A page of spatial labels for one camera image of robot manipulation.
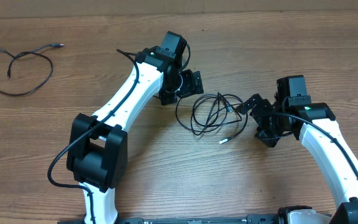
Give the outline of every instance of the wooden table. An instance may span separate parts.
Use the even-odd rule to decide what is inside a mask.
[[[314,102],[334,111],[358,158],[358,11],[249,12],[0,20],[0,47],[16,54],[51,42],[52,78],[30,96],[0,94],[0,223],[56,223],[81,218],[80,190],[47,180],[78,113],[91,115],[122,85],[131,62],[115,51],[159,45],[171,30],[191,45],[190,68],[207,93],[254,93],[273,101],[278,78],[302,74]],[[20,92],[49,73],[42,58],[0,54],[0,88]],[[187,123],[196,97],[183,100]],[[116,189],[122,217],[234,217],[305,204],[333,213],[333,198],[309,152],[294,137],[268,149],[255,121],[225,145],[235,125],[202,138],[175,120],[175,105],[151,99],[129,133],[128,170]],[[53,176],[72,183],[65,159]]]

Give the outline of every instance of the black cable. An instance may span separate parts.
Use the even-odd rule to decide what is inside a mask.
[[[125,52],[126,54],[128,54],[128,55],[132,55],[132,56],[136,56],[137,54],[135,54],[135,53],[130,53],[130,52]]]
[[[230,103],[226,98],[227,96],[236,99],[238,101],[238,103],[234,103],[234,104]],[[211,109],[209,110],[209,114],[208,114],[208,116],[206,118],[205,123],[202,124],[196,118],[196,110],[203,103],[205,103],[208,100],[214,100],[214,101],[213,101],[213,104],[211,106]],[[242,121],[242,116],[238,112],[236,112],[235,109],[234,109],[234,106],[243,104],[242,100],[238,96],[232,95],[232,94],[224,94],[224,95],[222,95],[220,93],[218,93],[217,95],[216,94],[205,94],[205,95],[199,97],[194,102],[193,109],[192,109],[192,112],[191,112],[191,117],[190,117],[190,128],[189,128],[189,127],[185,126],[179,120],[178,106],[179,106],[180,101],[181,101],[181,98],[178,100],[178,103],[177,103],[177,106],[176,106],[176,109],[175,109],[175,116],[177,118],[177,121],[179,122],[179,124],[182,127],[184,127],[185,129],[191,131],[196,136],[199,136],[199,135],[201,135],[203,133],[208,133],[208,132],[211,132],[211,131],[215,131],[218,128],[220,128],[221,126],[224,126],[224,125],[227,125],[227,124],[233,124],[233,123],[238,123],[238,122]],[[220,112],[222,110],[226,110],[226,112],[224,114],[224,117],[222,118],[220,123],[216,124],[216,121],[218,120],[219,114],[220,114]],[[240,117],[240,118],[235,120],[235,121],[230,121],[230,122],[225,123],[224,121],[226,120],[228,113],[231,112],[231,111],[234,111],[236,113],[236,115],[238,115],[238,117]],[[200,129],[195,129],[195,127],[193,126],[193,121],[198,126],[201,126],[202,129],[201,130]],[[226,139],[223,139],[219,143],[224,144],[224,143],[232,140],[236,136],[238,136],[244,130],[244,128],[246,127],[247,122],[248,122],[248,114],[246,114],[246,121],[245,121],[243,127],[236,134],[233,134],[232,136],[230,136],[230,137],[228,137]]]
[[[281,109],[283,110],[283,113],[285,113],[285,103],[288,101],[289,98],[289,96],[284,97],[283,102],[281,103]]]
[[[93,126],[92,128],[90,128],[89,130],[87,130],[84,134],[82,134],[78,139],[74,140],[72,143],[70,143],[66,148],[64,148],[57,156],[56,158],[50,163],[49,168],[48,168],[48,180],[51,184],[53,184],[54,186],[57,187],[66,187],[66,188],[76,188],[76,189],[82,189],[87,191],[88,193],[88,197],[89,197],[89,201],[90,201],[90,210],[91,210],[91,221],[93,222],[93,224],[96,224],[96,220],[95,220],[95,216],[94,216],[94,211],[93,211],[93,196],[92,196],[92,191],[82,185],[74,185],[74,184],[60,184],[56,181],[54,181],[52,179],[52,170],[53,167],[55,166],[55,164],[57,163],[57,161],[66,153],[70,150],[70,148],[72,148],[78,141],[80,141],[83,138],[88,138],[96,129],[98,129],[101,125],[104,124],[104,122],[106,122],[111,116],[114,116],[114,113],[119,109],[119,107],[128,99],[128,97],[131,95],[131,93],[134,91],[138,81],[139,81],[139,68],[136,64],[136,61],[131,58],[131,56],[126,53],[123,52],[119,49],[117,49],[117,51],[121,54],[123,54],[125,57],[127,57],[129,60],[131,60],[131,62],[134,64],[135,69],[136,69],[136,78],[134,80],[134,84],[132,85],[131,89],[128,91],[128,93],[123,97],[123,99],[117,104],[117,106],[112,109],[108,115],[103,118],[97,125]]]
[[[11,53],[9,53],[7,50],[4,50],[4,49],[1,49],[1,48],[0,48],[0,52],[3,52],[3,53],[5,53],[5,54],[8,54],[9,56],[12,57],[12,60],[11,60],[11,62],[10,62],[10,64],[9,64],[8,69],[7,69],[7,77],[8,77],[8,78],[11,77],[11,67],[12,67],[13,62],[14,62],[16,59],[21,58],[21,57],[23,57],[23,56],[25,56],[25,55],[34,54],[34,55],[36,55],[36,56],[40,56],[40,57],[43,57],[43,58],[47,59],[47,60],[49,61],[49,63],[50,63],[50,73],[49,73],[49,76],[48,76],[41,84],[39,84],[38,86],[36,86],[34,89],[32,89],[32,90],[30,90],[30,91],[27,91],[27,92],[25,92],[25,93],[6,93],[6,92],[0,90],[0,93],[2,93],[2,94],[4,94],[4,95],[7,95],[7,96],[26,96],[26,95],[32,94],[32,93],[34,93],[35,91],[37,91],[37,90],[38,90],[39,88],[41,88],[41,86],[43,86],[43,85],[49,80],[49,78],[52,76],[53,63],[52,63],[52,61],[51,61],[48,57],[46,57],[46,56],[44,56],[44,55],[42,55],[42,54],[35,53],[35,52],[37,52],[37,51],[39,51],[39,50],[41,50],[41,49],[43,49],[43,48],[46,48],[46,47],[63,47],[63,46],[64,46],[63,44],[48,44],[48,45],[44,45],[44,46],[42,46],[42,47],[40,47],[40,48],[37,48],[37,49],[35,49],[35,50],[33,50],[33,51],[30,51],[30,52],[21,52],[21,53],[18,53],[16,56],[13,56],[13,55],[12,55]]]
[[[352,159],[349,157],[349,155],[347,154],[346,150],[343,148],[343,146],[341,146],[341,144],[338,142],[338,140],[334,137],[332,137],[328,132],[324,131],[322,128],[320,128],[319,126],[313,124],[310,121],[307,121],[303,118],[300,118],[298,116],[292,115],[292,114],[286,114],[286,113],[279,113],[279,112],[274,112],[273,115],[277,115],[277,116],[286,116],[289,118],[293,118],[293,119],[297,119],[298,121],[304,122],[312,127],[314,127],[315,129],[317,129],[318,131],[320,131],[321,133],[323,133],[325,136],[327,136],[333,143],[335,143],[335,145],[339,148],[339,150],[343,153],[343,156],[345,157],[347,163],[349,163],[349,166],[351,167],[354,175],[356,176],[357,180],[358,180],[358,171],[352,161]]]
[[[261,139],[261,138],[260,138],[260,140],[279,139],[279,138],[284,138],[284,137],[290,136],[291,134],[293,134],[292,131],[287,132],[287,133],[285,133],[285,134],[282,134],[282,135],[280,135],[280,136],[272,137],[272,138],[264,138],[264,139]]]
[[[182,65],[182,67],[179,68],[179,72],[183,71],[183,69],[185,69],[187,67],[187,65],[189,64],[190,61],[190,55],[191,55],[191,51],[190,51],[190,45],[186,44],[187,50],[189,51],[189,57],[187,58],[187,61]]]

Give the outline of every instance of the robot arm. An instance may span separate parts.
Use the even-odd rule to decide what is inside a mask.
[[[177,97],[186,98],[203,93],[200,73],[183,71],[185,66],[182,66],[181,61],[186,46],[190,55],[186,40],[178,34],[168,32],[161,47],[144,49],[136,54],[139,79],[133,92],[89,138],[81,139],[68,151],[67,169],[73,172],[74,179],[80,185],[92,192],[93,213],[97,224],[113,224],[117,220],[114,189],[127,165],[127,133],[146,102],[156,93],[162,105],[175,103]],[[136,75],[134,66],[123,86],[100,110],[91,117],[79,114],[75,118],[70,143],[107,117],[132,88]],[[90,141],[97,138],[106,141],[104,147]],[[84,220],[77,222],[91,224],[94,222],[91,219],[90,197],[87,191],[83,192],[86,216]]]
[[[294,134],[310,151],[338,208],[330,223],[344,223],[338,217],[348,216],[351,220],[356,217],[352,215],[356,214],[356,211],[358,216],[358,160],[346,144],[335,115],[327,104],[311,102],[302,75],[278,79],[277,88],[274,104],[271,105],[269,100],[255,94],[238,106],[236,111],[245,114],[251,110],[250,115],[259,125],[255,136],[268,147],[274,147],[281,137]],[[332,140],[337,141],[343,151]]]
[[[346,144],[337,121],[315,119],[314,124],[334,136],[346,150],[358,171],[358,160]],[[344,154],[329,138],[308,124],[304,124],[300,133],[300,141],[315,159],[334,197],[336,207],[349,202],[352,197],[358,198],[358,180]]]

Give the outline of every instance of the wood grain surface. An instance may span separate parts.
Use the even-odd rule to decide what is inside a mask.
[[[355,9],[358,0],[0,0],[0,19]]]
[[[0,47],[13,54],[65,44],[44,52],[54,72],[39,91],[0,94],[0,223],[83,216],[82,192],[52,186],[47,167],[67,145],[75,116],[104,105],[131,72],[131,62],[115,49],[159,45],[168,30],[191,45],[189,67],[201,71],[207,93],[245,100],[260,93],[273,101],[276,79],[304,75],[312,100],[334,111],[358,158],[358,11],[0,20]],[[44,59],[27,57],[15,62],[8,80],[9,61],[0,54],[0,88],[6,91],[31,89],[49,73]],[[195,99],[182,101],[186,123]],[[176,122],[174,109],[152,98],[129,132],[128,170],[116,189],[122,217],[234,217],[299,204],[335,211],[318,166],[294,137],[268,149],[253,138],[250,119],[240,136],[219,145],[236,125],[199,138]],[[53,176],[75,183],[65,157]]]

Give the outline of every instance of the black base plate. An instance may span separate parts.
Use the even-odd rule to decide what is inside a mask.
[[[270,224],[277,215],[248,215],[233,218],[120,218],[115,224]],[[58,224],[85,224],[84,220],[58,222]]]

